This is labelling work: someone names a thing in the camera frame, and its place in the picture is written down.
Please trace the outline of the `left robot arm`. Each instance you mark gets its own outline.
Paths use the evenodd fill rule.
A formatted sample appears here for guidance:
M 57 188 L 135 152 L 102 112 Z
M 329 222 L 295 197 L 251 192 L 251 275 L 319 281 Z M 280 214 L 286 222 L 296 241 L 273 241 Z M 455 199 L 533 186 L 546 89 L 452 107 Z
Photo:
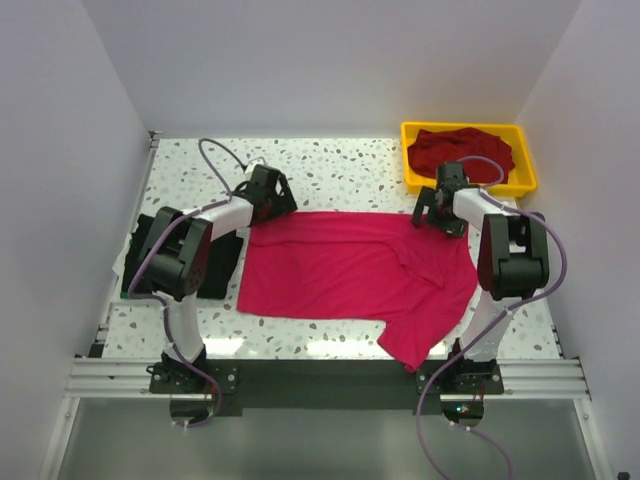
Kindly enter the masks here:
M 206 359 L 206 346 L 197 320 L 197 294 L 206 283 L 212 246 L 225 240 L 221 251 L 222 279 L 228 281 L 242 248 L 237 231 L 263 224 L 297 210 L 286 176 L 257 163 L 249 178 L 224 201 L 186 213 L 163 207 L 140 240 L 133 278 L 126 289 L 131 299 L 161 304 L 166 346 L 161 360 L 147 368 L 154 394 L 221 391 Z

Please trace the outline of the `pink t shirt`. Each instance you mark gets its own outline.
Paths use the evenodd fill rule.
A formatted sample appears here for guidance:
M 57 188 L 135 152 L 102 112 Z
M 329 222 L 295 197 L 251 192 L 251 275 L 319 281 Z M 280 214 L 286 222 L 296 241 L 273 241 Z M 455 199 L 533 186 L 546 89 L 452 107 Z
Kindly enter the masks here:
M 414 372 L 477 289 L 466 237 L 407 214 L 296 212 L 250 230 L 239 311 L 382 321 L 378 345 Z

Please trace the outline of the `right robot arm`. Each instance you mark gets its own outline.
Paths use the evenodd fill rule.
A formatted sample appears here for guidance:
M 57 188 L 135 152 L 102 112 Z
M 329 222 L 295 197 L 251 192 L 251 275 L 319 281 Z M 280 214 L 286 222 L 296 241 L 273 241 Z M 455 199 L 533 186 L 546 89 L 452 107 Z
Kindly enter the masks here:
M 419 390 L 429 394 L 501 393 L 497 356 L 515 310 L 547 285 L 547 231 L 539 214 L 521 213 L 469 181 L 468 159 L 436 168 L 436 186 L 423 187 L 412 213 L 416 227 L 430 225 L 461 238 L 470 226 L 480 232 L 476 264 L 481 295 L 447 360 L 427 361 Z

